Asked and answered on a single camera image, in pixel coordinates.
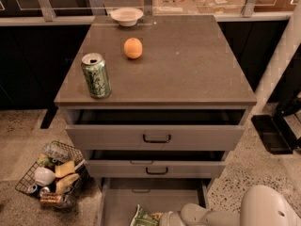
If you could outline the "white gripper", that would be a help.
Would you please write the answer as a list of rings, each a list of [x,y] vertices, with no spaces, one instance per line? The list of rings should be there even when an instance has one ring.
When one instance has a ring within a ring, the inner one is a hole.
[[[185,226],[179,212],[169,211],[166,213],[150,214],[154,219],[159,220],[159,226]]]

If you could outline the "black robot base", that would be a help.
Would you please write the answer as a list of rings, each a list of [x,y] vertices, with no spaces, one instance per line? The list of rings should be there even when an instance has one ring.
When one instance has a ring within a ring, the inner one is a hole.
[[[301,92],[280,102],[273,115],[254,115],[251,121],[267,152],[301,153]]]

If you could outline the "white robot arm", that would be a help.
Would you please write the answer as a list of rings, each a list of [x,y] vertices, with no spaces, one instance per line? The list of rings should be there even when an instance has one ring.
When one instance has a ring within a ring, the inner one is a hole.
[[[298,2],[256,88],[258,103],[253,112],[262,111],[300,43],[301,2]],[[164,213],[160,226],[301,226],[301,218],[273,188],[252,186],[242,198],[239,214],[188,203],[178,212]]]

